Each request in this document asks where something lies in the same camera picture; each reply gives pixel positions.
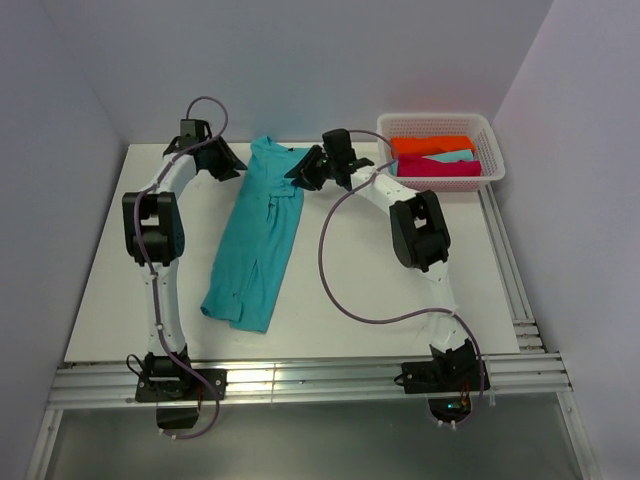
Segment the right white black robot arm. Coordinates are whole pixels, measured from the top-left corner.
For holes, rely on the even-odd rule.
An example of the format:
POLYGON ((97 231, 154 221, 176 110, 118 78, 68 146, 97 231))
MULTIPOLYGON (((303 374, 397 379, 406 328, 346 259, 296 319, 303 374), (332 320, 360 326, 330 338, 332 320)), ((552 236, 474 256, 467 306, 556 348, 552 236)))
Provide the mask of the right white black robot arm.
POLYGON ((386 325, 427 315, 435 325, 430 349, 432 371, 423 377, 425 383, 452 390, 463 382, 486 383, 486 368, 481 349, 471 329, 460 317, 449 280, 451 236, 437 195, 430 191, 415 192, 383 173, 386 165, 377 167, 368 158, 358 158, 352 148, 344 153, 331 153, 318 145, 296 164, 285 177, 308 191, 319 191, 328 180, 346 190, 331 207, 319 237, 317 262, 321 284, 331 303, 341 313, 360 323, 386 325), (420 273, 433 306, 386 319, 369 319, 350 312, 336 299, 326 278, 324 244, 332 216, 346 200, 359 195, 388 215, 393 252, 399 263, 420 273))

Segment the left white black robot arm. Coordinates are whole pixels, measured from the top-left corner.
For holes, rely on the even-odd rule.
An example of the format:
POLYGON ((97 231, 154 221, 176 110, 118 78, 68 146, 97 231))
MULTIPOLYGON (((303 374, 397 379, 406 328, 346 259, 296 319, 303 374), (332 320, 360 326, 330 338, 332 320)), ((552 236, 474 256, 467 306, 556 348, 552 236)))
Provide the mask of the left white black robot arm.
POLYGON ((185 233, 178 200, 202 171, 223 182, 246 169, 221 137, 178 136, 163 152, 153 179, 122 197, 126 250, 140 268, 147 299, 148 343, 139 362, 139 401, 189 399, 203 389, 191 371, 179 313, 177 273, 185 233))

